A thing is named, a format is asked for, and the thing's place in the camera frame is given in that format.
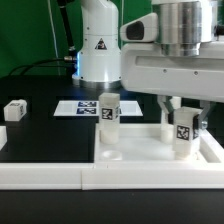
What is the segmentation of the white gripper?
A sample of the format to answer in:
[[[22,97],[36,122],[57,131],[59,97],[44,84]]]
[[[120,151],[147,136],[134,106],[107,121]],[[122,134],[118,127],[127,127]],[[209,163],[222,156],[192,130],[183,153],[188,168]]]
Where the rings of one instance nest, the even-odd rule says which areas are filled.
[[[215,102],[224,102],[224,42],[204,43],[196,56],[187,52],[167,55],[156,42],[158,34],[154,13],[120,28],[125,42],[121,48],[122,86],[128,91],[158,95],[167,124],[174,121],[170,96],[205,100],[200,102],[198,118],[199,128],[205,130]]]

